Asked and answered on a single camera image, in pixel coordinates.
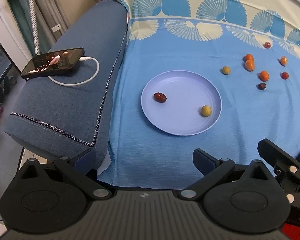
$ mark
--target decorative stitching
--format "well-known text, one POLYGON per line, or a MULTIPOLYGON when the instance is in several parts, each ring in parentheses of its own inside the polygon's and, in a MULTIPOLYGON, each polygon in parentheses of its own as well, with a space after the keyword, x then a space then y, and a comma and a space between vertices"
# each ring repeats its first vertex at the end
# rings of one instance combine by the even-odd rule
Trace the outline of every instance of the decorative stitching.
POLYGON ((106 95, 108 93, 109 84, 110 84, 111 77, 112 77, 112 74, 113 74, 113 71, 114 71, 114 68, 115 68, 115 64, 117 63, 119 54, 121 52, 123 41, 124 41, 124 38, 125 38, 126 34, 127 34, 127 31, 125 32, 125 34, 123 36, 119 52, 118 52, 117 57, 116 57, 116 59, 114 61, 112 70, 110 72, 110 75, 109 75, 109 78, 108 78, 108 81, 107 81, 107 84, 106 84, 106 90, 105 90, 105 93, 103 94, 102 103, 101 103, 101 106, 100 106, 100 109, 99 109, 99 114, 98 114, 98 119, 97 119, 97 125, 96 125, 96 129, 95 129, 95 132, 94 132, 94 137, 93 137, 92 143, 88 143, 88 142, 85 142, 83 140, 80 140, 79 138, 74 137, 73 135, 71 135, 71 134, 69 134, 69 133, 61 130, 60 128, 57 128, 57 127, 55 127, 53 125, 50 125, 50 124, 48 124, 46 122, 40 121, 40 120, 38 120, 38 119, 36 119, 34 117, 31 117, 31 116, 28 116, 28 115, 25 115, 25 114, 15 113, 15 112, 11 113, 10 115, 15 115, 15 116, 27 119, 27 120, 29 120, 31 122, 35 122, 35 123, 37 123, 39 125, 42 125, 44 127, 49 128, 49 129, 51 129, 51 130, 53 130, 55 132, 58 132, 58 133, 60 133, 60 134, 62 134, 64 136, 70 138, 71 140, 74 140, 74 141, 76 141, 78 143, 81 143, 81 144, 83 144, 85 146, 94 147, 94 145, 96 144, 96 141, 97 141, 97 137, 98 137, 99 127, 100 127, 100 121, 101 121, 101 115, 102 115, 102 110, 103 110, 104 103, 106 101, 106 95))
POLYGON ((118 3, 117 1, 114 1, 114 0, 103 0, 103 1, 98 2, 98 4, 105 3, 105 2, 115 2, 115 3, 118 3))
MULTIPOLYGON (((36 123, 34 123, 34 122, 29 122, 29 124, 36 126, 36 123)), ((52 133, 54 135, 58 135, 58 136, 62 137, 63 139, 66 139, 62 134, 54 133, 53 130, 50 130, 50 129, 46 128, 46 127, 42 127, 42 129, 44 129, 45 131, 47 131, 49 133, 52 133)))

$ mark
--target white wall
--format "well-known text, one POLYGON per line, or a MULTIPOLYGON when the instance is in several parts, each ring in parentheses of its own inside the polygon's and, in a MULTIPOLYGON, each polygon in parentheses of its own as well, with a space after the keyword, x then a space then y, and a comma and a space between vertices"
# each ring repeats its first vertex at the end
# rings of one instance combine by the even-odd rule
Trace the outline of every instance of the white wall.
POLYGON ((32 56, 7 0, 0 0, 0 43, 15 65, 23 70, 32 56))
POLYGON ((72 25, 79 19, 87 10, 94 6, 95 0, 59 0, 70 24, 72 25))

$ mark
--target small round fruit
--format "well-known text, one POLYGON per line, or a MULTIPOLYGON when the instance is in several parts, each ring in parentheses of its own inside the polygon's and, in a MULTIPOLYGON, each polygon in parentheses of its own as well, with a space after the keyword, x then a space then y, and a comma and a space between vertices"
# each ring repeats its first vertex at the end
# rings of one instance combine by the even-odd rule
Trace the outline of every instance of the small round fruit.
POLYGON ((267 82, 269 80, 269 73, 265 70, 260 72, 259 78, 263 81, 263 82, 267 82))
POLYGON ((248 71, 254 71, 254 69, 255 69, 255 65, 254 65, 254 62, 251 60, 251 59, 248 59, 247 61, 246 61, 246 63, 245 63, 245 66, 246 66, 246 69, 248 70, 248 71))
POLYGON ((244 59, 247 60, 252 60, 254 62, 254 57, 251 54, 247 54, 244 59))
POLYGON ((164 94, 159 92, 154 93, 153 98, 159 103, 164 103, 165 101, 167 101, 167 97, 164 94))
POLYGON ((285 57, 285 56, 281 57, 281 59, 280 59, 280 64, 281 64, 282 66, 285 66, 285 65, 287 65, 287 63, 288 63, 288 58, 285 57))
POLYGON ((225 67, 222 68, 222 72, 225 75, 229 75, 230 72, 231 72, 231 69, 229 67, 225 66, 225 67))
POLYGON ((265 48, 266 48, 266 49, 269 49, 270 47, 271 47, 270 42, 266 42, 266 43, 265 43, 265 48))
POLYGON ((282 77, 283 79, 288 79, 288 78, 289 78, 289 74, 288 74, 287 72, 283 72, 283 73, 281 74, 281 77, 282 77))
POLYGON ((259 89, 259 90, 264 90, 264 89, 266 89, 266 87, 267 87, 266 83, 260 83, 260 84, 258 85, 258 89, 259 89))
POLYGON ((210 116, 211 113, 212 113, 212 111, 211 111, 211 107, 210 107, 210 106, 204 106, 204 107, 201 109, 201 114, 202 114, 204 117, 210 116))

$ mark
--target metal screw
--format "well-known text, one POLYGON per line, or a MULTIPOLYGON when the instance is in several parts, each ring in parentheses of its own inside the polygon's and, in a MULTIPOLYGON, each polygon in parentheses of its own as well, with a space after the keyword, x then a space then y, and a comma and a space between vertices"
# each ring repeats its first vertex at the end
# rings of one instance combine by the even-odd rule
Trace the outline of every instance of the metal screw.
POLYGON ((197 193, 191 189, 185 189, 185 190, 181 191, 181 196, 186 197, 186 198, 192 198, 192 197, 195 197, 195 195, 197 195, 197 193))
POLYGON ((290 166, 289 171, 291 171, 292 173, 296 173, 297 172, 296 166, 290 166))
POLYGON ((294 196, 292 194, 288 194, 286 197, 287 197, 287 199, 288 199, 288 201, 289 201, 290 204, 293 203, 294 196))
POLYGON ((99 188, 99 189, 96 189, 93 194, 96 196, 96 197, 106 197, 109 195, 109 191, 107 191, 106 189, 103 189, 103 188, 99 188))

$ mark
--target fan pattern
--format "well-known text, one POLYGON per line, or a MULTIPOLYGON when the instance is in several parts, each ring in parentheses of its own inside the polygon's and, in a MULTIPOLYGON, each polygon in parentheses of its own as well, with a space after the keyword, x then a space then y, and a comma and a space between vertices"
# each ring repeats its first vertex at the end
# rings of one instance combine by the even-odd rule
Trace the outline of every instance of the fan pattern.
POLYGON ((269 42, 271 47, 277 42, 285 51, 300 59, 300 29, 286 33, 285 21, 274 10, 258 12, 248 26, 246 9, 239 0, 202 0, 198 8, 193 10, 195 15, 191 15, 188 0, 121 2, 131 19, 134 19, 128 26, 129 41, 151 37, 159 29, 158 18, 164 18, 163 29, 183 39, 209 42, 219 39, 225 29, 242 42, 260 49, 265 49, 265 42, 269 42))

